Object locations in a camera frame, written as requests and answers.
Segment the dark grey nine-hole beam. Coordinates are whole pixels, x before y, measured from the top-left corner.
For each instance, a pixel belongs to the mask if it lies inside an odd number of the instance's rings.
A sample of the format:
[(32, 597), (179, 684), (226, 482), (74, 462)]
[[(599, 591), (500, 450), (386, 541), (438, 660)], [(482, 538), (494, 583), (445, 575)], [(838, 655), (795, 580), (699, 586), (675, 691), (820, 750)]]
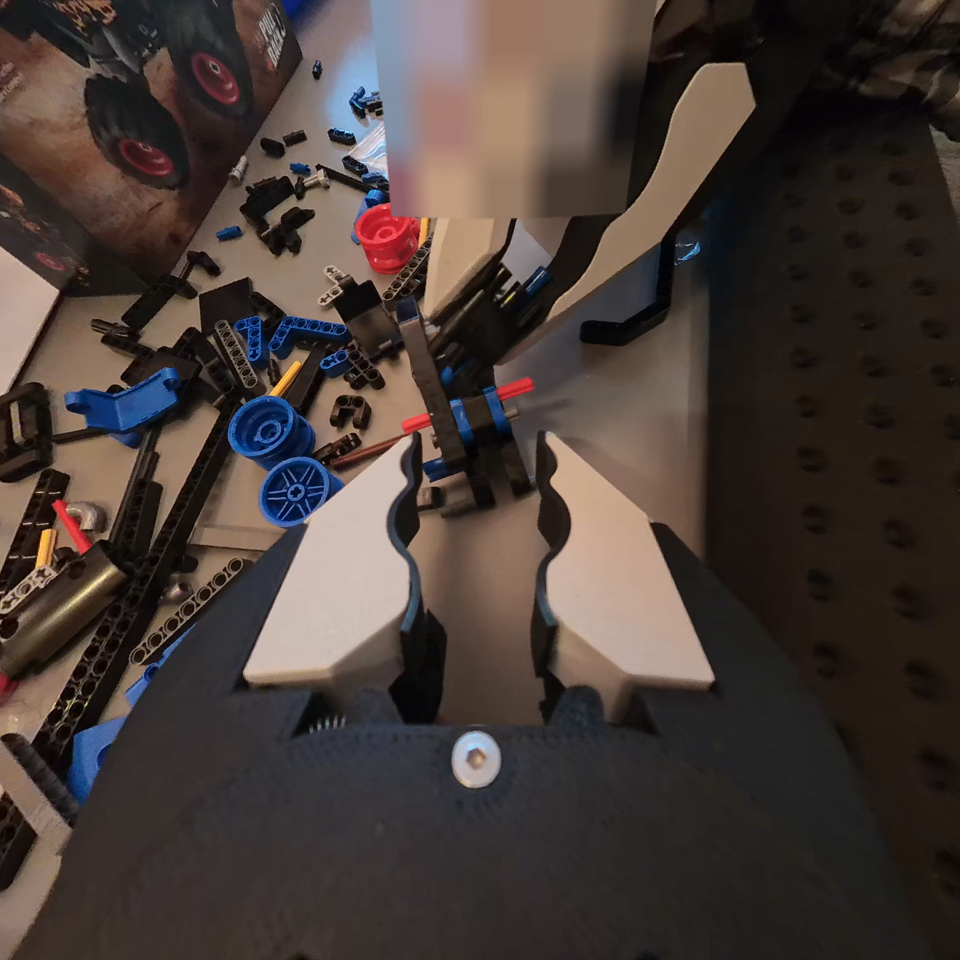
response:
[(196, 625), (201, 615), (212, 608), (227, 587), (253, 565), (254, 562), (249, 558), (231, 559), (207, 583), (163, 619), (155, 630), (141, 639), (128, 657), (128, 666), (147, 667), (158, 663), (167, 650)]

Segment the blue curved panel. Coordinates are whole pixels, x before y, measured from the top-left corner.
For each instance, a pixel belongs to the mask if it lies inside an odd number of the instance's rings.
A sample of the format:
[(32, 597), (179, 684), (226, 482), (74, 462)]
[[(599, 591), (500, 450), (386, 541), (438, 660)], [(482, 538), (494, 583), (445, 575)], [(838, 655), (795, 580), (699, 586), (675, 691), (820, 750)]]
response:
[(103, 766), (106, 755), (126, 722), (119, 716), (78, 732), (73, 739), (66, 786), (77, 804), (83, 806)]

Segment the black angled long beam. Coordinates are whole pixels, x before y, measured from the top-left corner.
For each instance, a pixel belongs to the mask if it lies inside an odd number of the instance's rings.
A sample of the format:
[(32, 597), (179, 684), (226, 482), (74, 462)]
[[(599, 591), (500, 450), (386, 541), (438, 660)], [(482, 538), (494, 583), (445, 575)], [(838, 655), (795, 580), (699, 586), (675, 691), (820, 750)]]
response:
[(624, 347), (665, 321), (672, 303), (677, 234), (668, 234), (658, 245), (654, 297), (642, 310), (622, 321), (587, 320), (580, 326), (582, 344)]

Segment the black square panel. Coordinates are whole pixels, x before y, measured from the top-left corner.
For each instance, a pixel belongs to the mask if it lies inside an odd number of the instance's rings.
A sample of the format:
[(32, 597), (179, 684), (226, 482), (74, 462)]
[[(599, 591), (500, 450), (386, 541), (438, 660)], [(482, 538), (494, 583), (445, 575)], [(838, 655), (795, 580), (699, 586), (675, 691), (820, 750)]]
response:
[(220, 321), (234, 325), (237, 321), (255, 316), (258, 312), (251, 297), (255, 292), (249, 277), (223, 284), (198, 296), (199, 329), (211, 334)]

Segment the grey desk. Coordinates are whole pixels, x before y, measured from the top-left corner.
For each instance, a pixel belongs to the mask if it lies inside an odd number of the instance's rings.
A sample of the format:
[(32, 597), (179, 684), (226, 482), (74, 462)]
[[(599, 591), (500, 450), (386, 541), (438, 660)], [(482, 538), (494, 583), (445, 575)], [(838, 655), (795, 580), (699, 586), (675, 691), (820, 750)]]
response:
[[(349, 122), (346, 97), (358, 85), (377, 81), (370, 2), (311, 2), (296, 20), (295, 33), (304, 63), (286, 86), (258, 136), (275, 137), (304, 126), (316, 129), (327, 118)], [(299, 257), (274, 259), (250, 234), (217, 244), (214, 231), (236, 223), (240, 189), (224, 187), (199, 227), (195, 246), (222, 265), (223, 277), (201, 289), (250, 277), (253, 286), (296, 314), (319, 317), (316, 301), (328, 283), (330, 264), (358, 280), (374, 278), (348, 227), (357, 209), (351, 191), (334, 185), (317, 202), (317, 218), (308, 224)], [(559, 242), (559, 221), (534, 225), (530, 236), (520, 223), (506, 256), (523, 280), (546, 263), (538, 240)], [(544, 429), (578, 453), (655, 521), (668, 524), (698, 554), (704, 545), (704, 470), (707, 357), (707, 292), (703, 258), (681, 263), (672, 311), (666, 321), (622, 347), (587, 345), (579, 340), (587, 319), (619, 320), (652, 298), (654, 254), (609, 282), (558, 328), (507, 366), (496, 379), (530, 376), (535, 391), (517, 402), (515, 427), (524, 460), (533, 470), (536, 435)], [(126, 366), (89, 328), (93, 318), (114, 320), (133, 302), (130, 295), (66, 298), (49, 318), (22, 368), (24, 380), (39, 381), (52, 396), (54, 427), (73, 430), (80, 418), (67, 414), (63, 394), (78, 388), (107, 387)], [(422, 412), (405, 354), (386, 364), (384, 390), (372, 391), (373, 419), (366, 443), (400, 432), (402, 420)], [(186, 472), (215, 420), (204, 404), (159, 438), (157, 479), (163, 485), (159, 519), (165, 519)], [(95, 501), (115, 516), (136, 453), (108, 438), (63, 447), (55, 465), (71, 476), (69, 493)], [(277, 535), (258, 510), (263, 471), (230, 454), (220, 486), (214, 488), (201, 526), (236, 528), (245, 536)], [(546, 544), (537, 530), (539, 498), (515, 500), (508, 487), (497, 490), (489, 511), (444, 519), (427, 512), (412, 552), (423, 578), (426, 606), (449, 638), (440, 719), (461, 723), (527, 724), (538, 719), (542, 688), (531, 666), (529, 630), (537, 565)], [(76, 641), (43, 673), (23, 683), (2, 706), (2, 733), (30, 737), (62, 692), (86, 646)], [(18, 941), (46, 899), (60, 864), (42, 845), (28, 853), (18, 879), (2, 893), (2, 958)]]

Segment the blue L-shaped beam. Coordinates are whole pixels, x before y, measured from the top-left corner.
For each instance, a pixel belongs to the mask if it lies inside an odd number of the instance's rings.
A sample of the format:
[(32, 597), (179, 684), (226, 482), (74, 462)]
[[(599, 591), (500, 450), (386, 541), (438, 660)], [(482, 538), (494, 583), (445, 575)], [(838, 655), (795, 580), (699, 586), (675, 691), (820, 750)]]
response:
[(285, 316), (270, 336), (268, 351), (276, 358), (284, 359), (297, 342), (306, 340), (344, 345), (353, 340), (353, 333), (341, 322)]

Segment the thin black beam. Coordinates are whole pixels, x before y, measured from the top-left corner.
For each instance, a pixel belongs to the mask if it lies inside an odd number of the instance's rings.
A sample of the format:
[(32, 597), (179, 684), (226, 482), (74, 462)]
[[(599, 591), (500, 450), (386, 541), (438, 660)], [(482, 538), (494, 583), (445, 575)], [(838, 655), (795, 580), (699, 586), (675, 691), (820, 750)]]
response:
[(53, 467), (38, 474), (2, 565), (2, 595), (14, 589), (35, 569), (42, 532), (56, 523), (53, 503), (65, 499), (70, 479), (70, 474)]

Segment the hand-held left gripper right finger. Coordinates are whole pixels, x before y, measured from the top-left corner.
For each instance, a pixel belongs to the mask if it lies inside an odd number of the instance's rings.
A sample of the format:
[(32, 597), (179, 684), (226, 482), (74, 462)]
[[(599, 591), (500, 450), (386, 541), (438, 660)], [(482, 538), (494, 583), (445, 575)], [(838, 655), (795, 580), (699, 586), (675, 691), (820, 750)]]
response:
[(551, 431), (536, 438), (537, 529), (531, 655), (541, 710), (589, 688), (618, 724), (638, 690), (706, 692), (702, 642), (649, 515)]

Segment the black bent beam with pins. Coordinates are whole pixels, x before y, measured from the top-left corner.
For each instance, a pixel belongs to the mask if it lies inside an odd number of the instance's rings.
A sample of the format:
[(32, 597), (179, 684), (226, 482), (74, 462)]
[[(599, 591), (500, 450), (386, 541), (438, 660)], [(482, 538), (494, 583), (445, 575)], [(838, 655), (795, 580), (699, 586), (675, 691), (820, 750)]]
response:
[(92, 318), (89, 327), (93, 332), (106, 337), (120, 337), (138, 343), (142, 330), (167, 306), (174, 297), (192, 301), (199, 296), (198, 289), (191, 283), (191, 275), (201, 270), (208, 277), (215, 279), (221, 276), (221, 266), (204, 250), (188, 250), (186, 263), (177, 273), (165, 273), (157, 282), (123, 313), (118, 321), (107, 321), (102, 318)]

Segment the dark grey motor block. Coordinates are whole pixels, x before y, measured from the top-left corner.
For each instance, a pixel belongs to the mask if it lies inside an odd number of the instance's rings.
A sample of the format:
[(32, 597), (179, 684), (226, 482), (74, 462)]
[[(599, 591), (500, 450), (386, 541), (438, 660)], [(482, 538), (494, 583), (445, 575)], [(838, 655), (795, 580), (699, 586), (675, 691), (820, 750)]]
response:
[(462, 476), (476, 508), (496, 505), (487, 466), (497, 466), (516, 498), (529, 495), (534, 482), (516, 441), (513, 422), (498, 388), (486, 386), (465, 396), (450, 397), (430, 351), (423, 315), (416, 298), (402, 298), (396, 319), (411, 374), (425, 405), (426, 425), (414, 417), (403, 422), (406, 434), (430, 428), (437, 458), (423, 464), (433, 484)]

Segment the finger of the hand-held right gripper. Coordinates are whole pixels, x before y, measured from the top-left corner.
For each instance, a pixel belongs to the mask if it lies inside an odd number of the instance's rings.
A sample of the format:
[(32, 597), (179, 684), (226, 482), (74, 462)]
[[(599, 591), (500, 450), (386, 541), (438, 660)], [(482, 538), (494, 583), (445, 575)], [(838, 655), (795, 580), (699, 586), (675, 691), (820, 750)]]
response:
[(601, 236), (584, 273), (549, 313), (553, 323), (658, 246), (756, 106), (747, 66), (702, 66), (678, 98), (653, 173)]
[(438, 219), (428, 257), (423, 316), (442, 323), (498, 270), (516, 220)]

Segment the black bent frame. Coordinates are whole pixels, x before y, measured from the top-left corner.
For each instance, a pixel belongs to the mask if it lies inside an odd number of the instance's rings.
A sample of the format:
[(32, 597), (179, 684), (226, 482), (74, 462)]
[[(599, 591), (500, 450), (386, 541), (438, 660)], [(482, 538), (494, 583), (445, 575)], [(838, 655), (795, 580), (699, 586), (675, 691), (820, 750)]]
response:
[(276, 223), (269, 222), (269, 215), (294, 195), (294, 184), (287, 176), (269, 177), (248, 186), (246, 201), (238, 208), (247, 225), (275, 257), (284, 252), (297, 256), (303, 246), (301, 228), (316, 216), (314, 209), (293, 206), (282, 212)]

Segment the black double connector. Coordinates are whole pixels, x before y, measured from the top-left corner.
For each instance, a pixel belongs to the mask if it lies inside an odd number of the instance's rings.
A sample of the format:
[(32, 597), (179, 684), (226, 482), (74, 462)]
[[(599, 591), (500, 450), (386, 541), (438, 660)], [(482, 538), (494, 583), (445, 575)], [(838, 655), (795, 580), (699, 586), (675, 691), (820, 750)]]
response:
[(361, 349), (349, 349), (346, 359), (348, 369), (343, 378), (351, 390), (370, 388), (379, 391), (385, 388), (386, 381), (378, 366)]

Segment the blue rectangular panel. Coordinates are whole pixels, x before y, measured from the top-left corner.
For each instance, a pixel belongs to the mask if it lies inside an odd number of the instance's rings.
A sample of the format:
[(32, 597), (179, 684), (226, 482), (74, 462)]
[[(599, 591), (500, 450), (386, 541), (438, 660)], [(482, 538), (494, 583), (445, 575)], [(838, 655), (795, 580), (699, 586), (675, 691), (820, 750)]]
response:
[(125, 691), (126, 703), (130, 710), (132, 710), (142, 694), (150, 685), (152, 679), (156, 674), (162, 669), (162, 666), (169, 660), (173, 655), (174, 651), (182, 644), (184, 639), (189, 636), (193, 631), (193, 628), (188, 628), (181, 633), (175, 640), (169, 643), (166, 648), (163, 650), (162, 654), (156, 657), (151, 663), (149, 663), (140, 678), (136, 680), (130, 687)]

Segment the blue wheel rim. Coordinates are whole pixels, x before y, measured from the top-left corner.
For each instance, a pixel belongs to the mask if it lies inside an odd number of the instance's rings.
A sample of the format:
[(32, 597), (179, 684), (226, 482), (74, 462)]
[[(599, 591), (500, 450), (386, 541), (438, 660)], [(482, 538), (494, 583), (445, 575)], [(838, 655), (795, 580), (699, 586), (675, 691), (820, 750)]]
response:
[(311, 424), (278, 395), (262, 395), (246, 402), (227, 429), (232, 450), (267, 472), (290, 459), (306, 457), (316, 445)]
[(267, 473), (259, 489), (258, 506), (267, 522), (288, 529), (305, 523), (343, 487), (344, 483), (318, 460), (293, 457)]

